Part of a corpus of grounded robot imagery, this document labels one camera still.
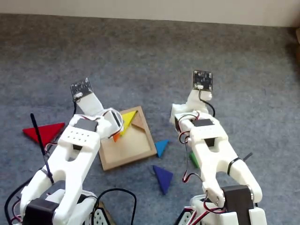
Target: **green tangram piece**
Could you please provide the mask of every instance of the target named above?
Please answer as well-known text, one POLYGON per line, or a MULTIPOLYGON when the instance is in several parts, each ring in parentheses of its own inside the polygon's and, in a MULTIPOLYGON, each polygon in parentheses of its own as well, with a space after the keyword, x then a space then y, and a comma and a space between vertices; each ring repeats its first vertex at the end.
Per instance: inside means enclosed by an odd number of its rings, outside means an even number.
POLYGON ((195 155, 194 155, 193 152, 191 152, 191 153, 189 154, 189 158, 190 158, 191 161, 193 162, 194 166, 195 166, 196 168, 199 168, 199 164, 198 164, 197 159, 196 159, 196 157, 195 157, 195 155))

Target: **triangle piece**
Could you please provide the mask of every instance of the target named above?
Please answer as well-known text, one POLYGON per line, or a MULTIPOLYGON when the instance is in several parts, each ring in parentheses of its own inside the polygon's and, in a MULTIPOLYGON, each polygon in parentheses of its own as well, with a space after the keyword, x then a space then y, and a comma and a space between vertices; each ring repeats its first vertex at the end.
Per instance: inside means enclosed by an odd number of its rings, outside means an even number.
POLYGON ((132 111, 132 112, 128 112, 126 114, 122 114, 122 118, 124 120, 124 130, 121 132, 121 136, 125 134, 127 128, 130 125, 131 120, 133 119, 133 117, 135 116, 136 111, 132 111))
POLYGON ((156 165, 153 165, 153 170, 159 182, 161 191, 163 192, 164 195, 167 194, 169 186, 171 184, 173 173, 163 168, 160 168, 156 165))
MULTIPOLYGON (((65 123, 56 123, 38 127, 41 134, 43 146, 51 142, 65 126, 65 123)), ((24 134, 38 143, 38 136, 34 127, 23 129, 24 134)))
POLYGON ((196 156, 195 156, 195 154, 194 154, 193 152, 191 152, 191 153, 189 154, 189 158, 190 158, 191 161, 193 162, 195 168, 199 168, 199 164, 198 164, 197 159, 196 159, 196 156))
POLYGON ((135 115, 135 117, 133 118, 133 120, 131 121, 131 124, 132 125, 135 125, 136 127, 138 128, 141 128, 141 129, 145 129, 144 128, 144 125, 143 125, 143 121, 142 121, 142 118, 139 114, 139 112, 137 112, 137 114, 135 115))
POLYGON ((160 142, 156 142, 155 143, 155 147, 156 147, 156 151, 157 151, 157 155, 160 158, 161 155, 163 154, 167 144, 168 144, 169 140, 163 140, 160 142))
POLYGON ((115 134, 114 136, 112 136, 113 137, 113 141, 114 142, 117 142, 117 140, 119 139, 119 137, 120 137, 120 133, 117 133, 117 134, 115 134))

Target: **dark blue triangle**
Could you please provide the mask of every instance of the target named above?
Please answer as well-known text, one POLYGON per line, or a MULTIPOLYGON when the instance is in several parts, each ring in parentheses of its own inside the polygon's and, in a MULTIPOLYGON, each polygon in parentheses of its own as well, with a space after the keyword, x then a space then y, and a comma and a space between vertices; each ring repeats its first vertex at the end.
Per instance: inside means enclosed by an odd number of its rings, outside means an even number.
POLYGON ((163 140, 163 141, 159 141, 159 142, 155 143, 157 155, 158 155, 159 158, 163 154, 168 142, 169 142, 169 140, 163 140))
POLYGON ((153 165, 153 170, 155 172, 155 175, 157 177, 157 180, 159 182, 160 188, 163 192, 163 194, 167 194, 169 186, 171 184, 171 180, 173 177, 173 173, 170 171, 167 171, 163 168, 160 168, 156 165, 153 165))

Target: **yellow tangram piece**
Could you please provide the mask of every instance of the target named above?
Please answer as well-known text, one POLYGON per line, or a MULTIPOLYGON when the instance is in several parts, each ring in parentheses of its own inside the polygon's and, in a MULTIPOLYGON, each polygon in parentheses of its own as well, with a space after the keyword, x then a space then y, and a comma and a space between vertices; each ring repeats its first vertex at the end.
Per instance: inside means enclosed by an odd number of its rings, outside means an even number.
POLYGON ((130 125, 130 122, 132 121, 133 117, 135 116, 135 113, 136 113, 136 111, 132 111, 132 112, 128 112, 128 113, 122 115, 122 118, 124 120, 124 124, 123 124, 124 130, 121 132, 121 136, 125 134, 127 128, 130 125))

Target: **circuit board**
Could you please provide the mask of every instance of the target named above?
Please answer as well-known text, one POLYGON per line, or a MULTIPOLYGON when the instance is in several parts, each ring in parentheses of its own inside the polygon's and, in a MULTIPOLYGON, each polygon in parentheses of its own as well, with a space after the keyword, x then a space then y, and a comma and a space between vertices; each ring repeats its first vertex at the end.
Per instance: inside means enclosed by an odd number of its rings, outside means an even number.
POLYGON ((88 78, 73 83, 70 88, 73 100, 79 100, 82 97, 93 93, 93 89, 88 78))
POLYGON ((212 91, 212 73, 208 71, 194 70, 193 90, 212 91))

